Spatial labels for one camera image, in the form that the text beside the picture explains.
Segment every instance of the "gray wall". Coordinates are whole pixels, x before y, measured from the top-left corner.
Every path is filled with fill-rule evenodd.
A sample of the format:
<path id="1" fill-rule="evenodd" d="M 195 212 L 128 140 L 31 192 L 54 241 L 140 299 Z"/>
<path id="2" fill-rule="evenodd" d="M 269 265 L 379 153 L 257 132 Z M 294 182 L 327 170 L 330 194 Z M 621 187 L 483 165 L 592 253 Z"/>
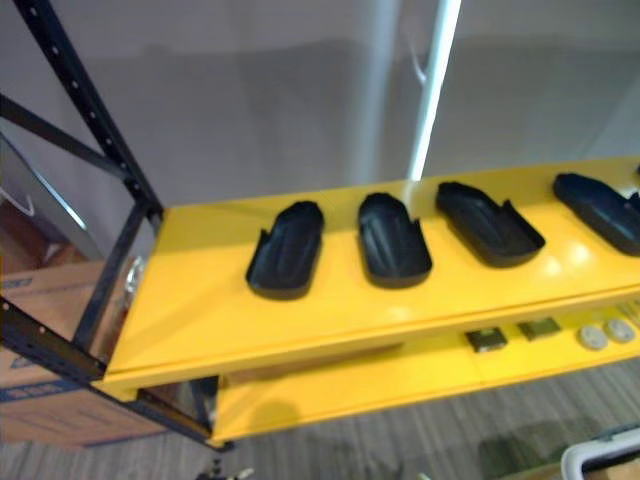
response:
<path id="1" fill-rule="evenodd" d="M 407 173 L 420 89 L 406 39 L 424 57 L 434 1 L 54 6 L 166 205 Z M 640 154 L 638 25 L 634 0 L 463 2 L 426 174 Z M 5 94 L 93 143 L 10 2 L 0 55 Z M 2 130 L 107 251 L 124 190 Z"/>

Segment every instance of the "black plastic tray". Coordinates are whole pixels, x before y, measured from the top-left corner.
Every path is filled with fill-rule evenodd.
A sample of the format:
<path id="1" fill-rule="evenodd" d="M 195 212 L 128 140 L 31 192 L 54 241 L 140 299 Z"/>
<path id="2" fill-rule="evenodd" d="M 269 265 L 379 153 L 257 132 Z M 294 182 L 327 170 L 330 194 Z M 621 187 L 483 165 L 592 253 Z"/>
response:
<path id="1" fill-rule="evenodd" d="M 561 173 L 553 191 L 563 203 L 622 253 L 640 257 L 640 199 L 629 200 L 600 180 Z"/>
<path id="2" fill-rule="evenodd" d="M 296 202 L 260 232 L 246 280 L 259 295 L 292 299 L 304 295 L 318 258 L 324 217 L 314 202 Z"/>
<path id="3" fill-rule="evenodd" d="M 545 240 L 513 207 L 458 182 L 441 183 L 437 207 L 477 256 L 493 267 L 511 267 L 535 256 Z"/>
<path id="4" fill-rule="evenodd" d="M 380 287 L 402 288 L 424 280 L 433 263 L 418 220 L 387 193 L 373 193 L 360 205 L 359 239 L 365 271 Z"/>

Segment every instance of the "shelf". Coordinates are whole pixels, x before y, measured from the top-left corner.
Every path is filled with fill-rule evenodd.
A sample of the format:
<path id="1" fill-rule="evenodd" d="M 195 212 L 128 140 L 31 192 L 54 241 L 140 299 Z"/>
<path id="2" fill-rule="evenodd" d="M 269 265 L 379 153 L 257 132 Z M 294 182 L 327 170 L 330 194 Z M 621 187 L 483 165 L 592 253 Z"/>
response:
<path id="1" fill-rule="evenodd" d="M 464 335 L 442 334 L 385 353 L 218 390 L 214 442 L 357 413 L 546 377 L 640 356 L 640 330 L 627 344 L 602 351 L 582 347 L 582 325 L 623 318 L 616 308 L 557 316 L 562 331 L 529 342 L 515 325 L 501 350 L 476 354 Z"/>
<path id="2" fill-rule="evenodd" d="M 617 158 L 392 182 L 208 205 L 166 214 L 145 278 L 107 374 L 96 384 L 120 399 L 139 387 L 284 363 L 481 326 L 613 304 L 640 294 L 640 258 L 625 256 L 556 201 L 559 172 L 638 188 L 640 159 Z M 457 180 L 509 198 L 547 240 L 533 260 L 484 266 L 434 209 L 437 186 Z M 434 268 L 420 285 L 384 290 L 360 263 L 357 210 L 367 193 L 402 199 L 421 220 Z M 309 293 L 295 301 L 255 295 L 244 280 L 261 228 L 297 200 L 316 201 L 326 227 Z"/>

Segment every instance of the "box label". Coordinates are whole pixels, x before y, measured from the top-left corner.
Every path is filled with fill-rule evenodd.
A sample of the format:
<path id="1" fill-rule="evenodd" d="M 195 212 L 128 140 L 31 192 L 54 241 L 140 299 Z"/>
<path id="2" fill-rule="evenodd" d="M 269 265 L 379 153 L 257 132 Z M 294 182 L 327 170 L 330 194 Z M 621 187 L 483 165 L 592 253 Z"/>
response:
<path id="1" fill-rule="evenodd" d="M 77 384 L 68 380 L 55 380 L 53 382 L 34 383 L 32 385 L 20 385 L 17 387 L 0 388 L 0 403 L 16 402 L 27 398 L 46 397 L 59 393 L 80 390 Z"/>

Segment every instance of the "metal washer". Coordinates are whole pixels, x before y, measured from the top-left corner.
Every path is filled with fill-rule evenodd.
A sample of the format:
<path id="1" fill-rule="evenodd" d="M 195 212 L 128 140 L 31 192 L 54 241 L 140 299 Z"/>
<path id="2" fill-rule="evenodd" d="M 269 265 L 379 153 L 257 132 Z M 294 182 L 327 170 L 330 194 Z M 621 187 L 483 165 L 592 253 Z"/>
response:
<path id="1" fill-rule="evenodd" d="M 609 344 L 604 332 L 593 325 L 587 325 L 578 330 L 578 340 L 589 350 L 602 350 Z"/>
<path id="2" fill-rule="evenodd" d="M 636 332 L 634 332 L 633 328 L 619 318 L 612 318 L 607 321 L 604 324 L 604 331 L 611 340 L 619 343 L 627 343 L 636 338 Z"/>

